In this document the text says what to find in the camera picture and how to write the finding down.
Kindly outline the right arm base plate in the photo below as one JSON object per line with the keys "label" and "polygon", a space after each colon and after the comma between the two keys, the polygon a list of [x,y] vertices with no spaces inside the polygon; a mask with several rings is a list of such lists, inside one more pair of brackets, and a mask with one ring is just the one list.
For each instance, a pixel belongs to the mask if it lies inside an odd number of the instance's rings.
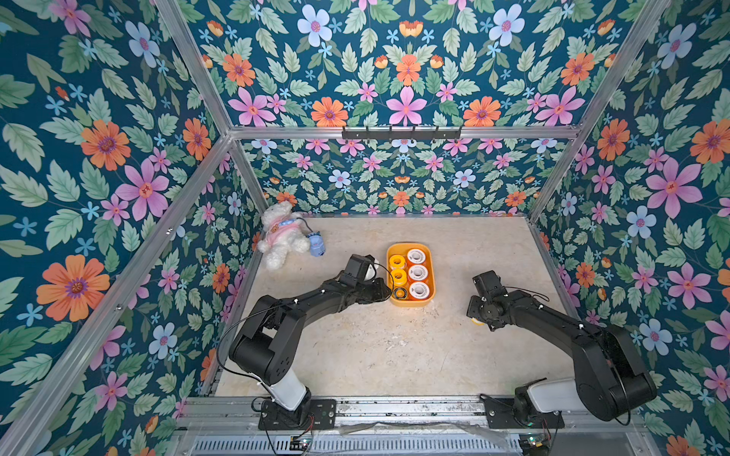
{"label": "right arm base plate", "polygon": [[497,398],[481,393],[486,419],[490,429],[564,429],[561,412],[540,412],[528,396],[528,388],[543,378],[518,387],[513,397]]}

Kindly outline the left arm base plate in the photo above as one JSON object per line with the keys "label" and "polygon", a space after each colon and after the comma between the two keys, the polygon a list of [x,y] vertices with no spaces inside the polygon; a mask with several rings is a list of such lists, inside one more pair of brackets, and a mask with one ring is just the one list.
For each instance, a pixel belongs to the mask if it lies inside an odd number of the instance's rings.
{"label": "left arm base plate", "polygon": [[338,402],[335,399],[305,399],[296,410],[287,410],[273,400],[260,406],[260,431],[328,431],[334,429]]}

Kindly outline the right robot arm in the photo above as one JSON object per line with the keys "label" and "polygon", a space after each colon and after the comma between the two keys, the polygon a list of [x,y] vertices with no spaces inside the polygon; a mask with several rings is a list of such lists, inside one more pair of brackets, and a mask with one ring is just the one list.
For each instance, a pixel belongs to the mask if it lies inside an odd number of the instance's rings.
{"label": "right robot arm", "polygon": [[610,422],[657,398],[656,383],[625,329],[569,317],[529,291],[509,290],[494,271],[476,275],[473,284],[476,294],[467,317],[492,332],[507,326],[529,331],[572,360],[572,377],[539,379],[515,390],[516,420],[526,423],[538,414],[587,412]]}

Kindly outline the orange sealing tape roll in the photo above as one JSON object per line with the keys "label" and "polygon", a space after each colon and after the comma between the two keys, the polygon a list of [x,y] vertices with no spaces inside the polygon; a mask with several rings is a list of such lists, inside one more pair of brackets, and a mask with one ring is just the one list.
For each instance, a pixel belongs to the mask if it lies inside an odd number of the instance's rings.
{"label": "orange sealing tape roll", "polygon": [[408,264],[422,265],[427,261],[428,255],[423,249],[413,248],[407,252],[406,258],[408,260]]}
{"label": "orange sealing tape roll", "polygon": [[431,288],[423,281],[413,282],[409,287],[409,296],[414,301],[424,301],[431,296]]}
{"label": "orange sealing tape roll", "polygon": [[408,269],[408,276],[412,282],[425,282],[429,277],[429,270],[423,264],[414,264]]}

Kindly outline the yellow plastic storage box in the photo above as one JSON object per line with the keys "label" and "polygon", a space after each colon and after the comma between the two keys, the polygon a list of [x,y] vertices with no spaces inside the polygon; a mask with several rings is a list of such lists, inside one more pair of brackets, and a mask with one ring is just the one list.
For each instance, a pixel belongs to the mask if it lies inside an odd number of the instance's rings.
{"label": "yellow plastic storage box", "polygon": [[[389,257],[393,256],[393,255],[402,255],[402,256],[405,256],[405,258],[406,258],[407,252],[413,248],[423,249],[428,255],[428,259],[423,265],[426,266],[429,270],[429,277],[426,279],[425,283],[427,283],[429,285],[429,287],[431,288],[431,296],[427,300],[424,300],[424,301],[411,300],[410,296],[408,297],[407,300],[399,301],[399,300],[394,299],[393,294],[392,294],[391,302],[393,302],[393,304],[395,304],[395,306],[398,306],[398,307],[424,307],[427,304],[429,304],[435,297],[436,283],[435,283],[435,268],[433,268],[433,256],[432,256],[430,249],[425,244],[422,244],[422,243],[400,242],[400,243],[395,243],[389,247],[389,249],[387,251],[387,256],[386,256],[386,267],[388,269],[388,275],[387,275],[388,286],[392,289],[392,291],[395,290],[395,286],[393,285],[393,281],[391,279],[391,270],[388,265]],[[412,265],[408,264],[408,260],[407,260],[407,267],[404,268],[404,270],[408,273],[408,269],[411,266]],[[409,292],[409,287],[411,284],[412,284],[412,281],[410,281],[410,279],[408,279],[408,283],[404,287],[408,290],[408,292]]]}

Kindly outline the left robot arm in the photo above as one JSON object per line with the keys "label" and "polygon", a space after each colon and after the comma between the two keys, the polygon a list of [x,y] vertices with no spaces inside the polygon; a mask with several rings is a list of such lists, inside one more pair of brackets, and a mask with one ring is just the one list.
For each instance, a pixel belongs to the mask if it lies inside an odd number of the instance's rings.
{"label": "left robot arm", "polygon": [[389,300],[392,289],[378,276],[380,268],[373,256],[352,255],[336,277],[312,291],[294,298],[262,296],[239,324],[228,359],[245,376],[260,382],[281,409],[304,409],[311,391],[293,371],[304,330],[353,305]]}

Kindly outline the black yellow tape roll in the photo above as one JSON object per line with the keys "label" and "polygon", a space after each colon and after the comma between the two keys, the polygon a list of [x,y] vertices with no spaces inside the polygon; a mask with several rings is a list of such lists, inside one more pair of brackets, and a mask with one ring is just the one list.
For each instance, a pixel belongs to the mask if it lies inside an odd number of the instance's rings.
{"label": "black yellow tape roll", "polygon": [[393,298],[399,301],[407,300],[409,297],[408,290],[404,287],[397,287],[393,291]]}

